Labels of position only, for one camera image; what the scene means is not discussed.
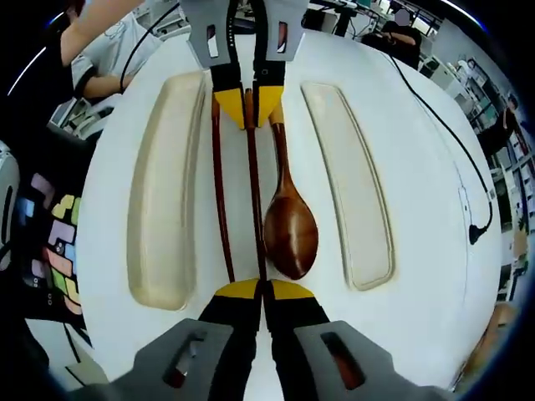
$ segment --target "beige tray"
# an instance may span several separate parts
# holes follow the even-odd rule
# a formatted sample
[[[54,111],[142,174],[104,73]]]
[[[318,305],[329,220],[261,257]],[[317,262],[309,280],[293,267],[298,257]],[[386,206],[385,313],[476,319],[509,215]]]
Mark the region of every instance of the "beige tray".
[[[342,93],[325,84],[301,86],[329,174],[344,273],[369,290],[394,271],[394,247],[379,178],[364,136]]]
[[[145,129],[128,212],[130,292],[147,307],[183,308],[195,288],[193,196],[205,74],[166,80]]]

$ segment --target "desk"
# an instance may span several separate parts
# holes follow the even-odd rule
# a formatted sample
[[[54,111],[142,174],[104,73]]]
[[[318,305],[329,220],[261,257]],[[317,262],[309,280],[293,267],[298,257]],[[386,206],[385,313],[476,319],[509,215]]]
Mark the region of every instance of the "desk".
[[[245,87],[252,82],[254,40],[236,38]],[[492,188],[485,157],[461,109],[431,81],[402,68],[414,89],[457,132]],[[198,69],[186,38],[163,43],[110,116],[89,167],[79,212],[79,292],[92,356],[110,380],[129,370],[135,352],[148,342],[185,317],[197,318],[214,291],[228,283],[217,226],[207,96],[195,184],[196,290],[185,309],[169,312],[140,305],[128,288],[130,183],[145,126],[166,79]],[[350,291],[344,280],[329,178],[300,90],[305,80],[344,91],[383,187],[396,270],[387,283],[367,292]],[[476,245],[468,244],[468,211],[479,226],[488,217],[487,198],[470,162],[447,131],[431,121],[390,62],[350,40],[307,31],[287,66],[283,106],[293,178],[319,231],[316,262],[300,284],[315,293],[331,320],[347,321],[391,352],[400,374],[418,384],[447,387],[488,324],[500,274],[497,216]],[[265,214],[276,186],[269,127],[258,129],[257,148]],[[222,164],[236,277],[257,277],[247,141],[226,115]],[[493,205],[496,214],[496,200]],[[271,267],[268,276],[280,277]],[[262,319],[246,399],[282,399],[269,338]]]

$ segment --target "wooden chopstick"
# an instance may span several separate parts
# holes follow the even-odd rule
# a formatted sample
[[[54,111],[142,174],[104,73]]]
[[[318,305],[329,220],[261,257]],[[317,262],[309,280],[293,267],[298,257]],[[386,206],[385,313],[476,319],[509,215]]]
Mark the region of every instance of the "wooden chopstick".
[[[221,163],[220,107],[216,96],[211,95],[211,147],[214,161],[214,181],[216,184],[217,219],[223,245],[223,255],[227,265],[228,280],[235,282],[232,267],[231,246],[228,240],[227,213],[225,212],[225,193],[223,191],[223,172]]]
[[[266,281],[266,255],[263,245],[262,207],[260,204],[260,185],[258,183],[257,143],[254,136],[254,106],[252,91],[245,91],[245,129],[247,130],[247,153],[249,155],[249,179],[251,181],[252,218],[254,220],[254,236],[257,243],[258,270],[260,280]]]

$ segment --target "black cable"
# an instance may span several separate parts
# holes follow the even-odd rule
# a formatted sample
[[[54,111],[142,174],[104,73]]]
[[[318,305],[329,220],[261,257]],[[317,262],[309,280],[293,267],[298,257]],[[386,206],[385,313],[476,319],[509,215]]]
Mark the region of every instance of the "black cable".
[[[161,23],[165,17],[167,17],[169,14],[171,14],[173,11],[175,11],[178,6],[180,6],[180,3],[175,4],[173,7],[171,7],[169,10],[167,10],[161,17],[159,17],[155,23],[153,23],[150,28],[147,29],[147,31],[143,34],[141,39],[138,41],[138,43],[135,44],[134,49],[130,53],[130,56],[128,56],[128,59],[126,60],[125,67],[123,68],[123,73],[120,75],[120,82],[119,82],[119,88],[120,92],[123,94],[125,92],[125,76],[126,76],[126,69],[128,68],[128,64],[130,64],[130,61],[132,61],[132,57],[134,57],[135,51],[138,49],[138,47],[143,43],[145,38],[149,36],[149,33],[152,32],[152,29],[156,27],[159,23]]]
[[[71,375],[71,376],[72,376],[78,383],[80,383],[80,384],[82,385],[82,387],[85,387],[85,386],[86,386],[86,384],[85,384],[83,381],[81,381],[81,380],[79,379],[79,377],[76,376],[76,375],[73,373],[73,371],[69,369],[68,366],[65,367],[65,370],[67,370],[67,372],[69,372],[70,375]]]
[[[352,18],[349,19],[349,23],[351,24],[351,28],[353,29],[353,37],[351,38],[351,40],[354,40],[355,36],[357,36],[357,30],[354,28]]]
[[[371,25],[371,22],[373,21],[373,19],[372,19],[372,17],[370,17],[370,16],[368,16],[368,18],[369,18],[368,24],[367,24],[364,28],[362,28],[362,30],[361,30],[359,33],[357,33],[356,35],[354,35],[354,36],[353,36],[353,39],[355,39],[355,38],[359,38],[360,35],[362,34],[362,32],[364,32],[366,29],[369,28],[369,26]]]
[[[412,86],[409,84],[409,81],[407,81],[407,78],[401,71],[400,66],[396,63],[395,59],[390,55],[388,55],[388,57],[390,57],[391,62],[394,63],[394,66],[397,68],[398,72],[400,73],[401,78],[403,79],[403,82],[405,83],[409,91],[436,117],[436,119],[438,119],[441,122],[442,125],[444,125],[444,127],[446,127],[446,129],[450,132],[451,136],[453,136],[453,138],[455,138],[455,140],[457,141],[457,144],[459,144],[459,146],[465,152],[465,155],[468,157],[468,160],[470,161],[472,167],[477,173],[477,178],[479,178],[479,181],[481,182],[481,186],[483,187],[483,190],[485,191],[485,195],[487,196],[487,199],[488,199],[489,217],[488,217],[488,222],[484,225],[484,227],[478,227],[474,224],[470,224],[470,226],[468,227],[468,238],[470,240],[470,243],[474,245],[479,239],[479,237],[485,234],[485,232],[487,232],[488,227],[492,223],[492,217],[493,217],[492,202],[491,202],[491,199],[489,198],[487,185],[485,184],[485,181],[483,180],[482,173],[477,168],[476,162],[474,161],[474,159],[472,159],[470,152],[468,152],[468,150],[466,149],[462,141],[459,139],[459,137],[456,135],[456,133],[453,132],[453,129],[451,129],[449,125],[446,124],[444,120],[433,110],[433,108],[431,108],[431,106],[429,106],[428,103],[425,100],[423,100],[423,98],[412,88]]]

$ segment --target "spoon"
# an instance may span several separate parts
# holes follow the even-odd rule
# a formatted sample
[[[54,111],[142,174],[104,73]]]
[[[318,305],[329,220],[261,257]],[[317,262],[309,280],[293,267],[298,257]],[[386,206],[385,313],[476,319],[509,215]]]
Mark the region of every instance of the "spoon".
[[[269,122],[277,150],[278,184],[264,221],[264,245],[275,268],[298,280],[308,273],[316,259],[318,227],[292,181],[280,102]]]

